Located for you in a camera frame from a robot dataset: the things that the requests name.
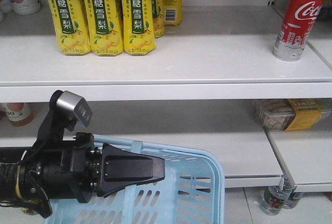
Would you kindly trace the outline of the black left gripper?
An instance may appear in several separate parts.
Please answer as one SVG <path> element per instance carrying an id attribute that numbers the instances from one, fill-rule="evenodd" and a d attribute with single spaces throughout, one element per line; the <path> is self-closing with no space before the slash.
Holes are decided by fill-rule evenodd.
<path id="1" fill-rule="evenodd" d="M 127 186 L 165 178 L 163 158 L 110 144 L 104 144 L 101 152 L 94 135 L 83 132 L 71 141 L 20 147 L 15 164 L 15 199 L 24 203 L 49 203 L 51 199 L 87 203 L 94 194 L 105 198 Z"/>

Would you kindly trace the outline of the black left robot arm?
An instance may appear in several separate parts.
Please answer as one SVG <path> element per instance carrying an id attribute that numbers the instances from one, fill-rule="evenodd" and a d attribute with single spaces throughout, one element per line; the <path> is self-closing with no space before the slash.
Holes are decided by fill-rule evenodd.
<path id="1" fill-rule="evenodd" d="M 44 218 L 52 215 L 52 199 L 88 203 L 93 196 L 105 198 L 164 178 L 162 158 L 108 143 L 97 147 L 90 133 L 77 133 L 72 141 L 1 149 L 1 207 L 28 208 Z"/>

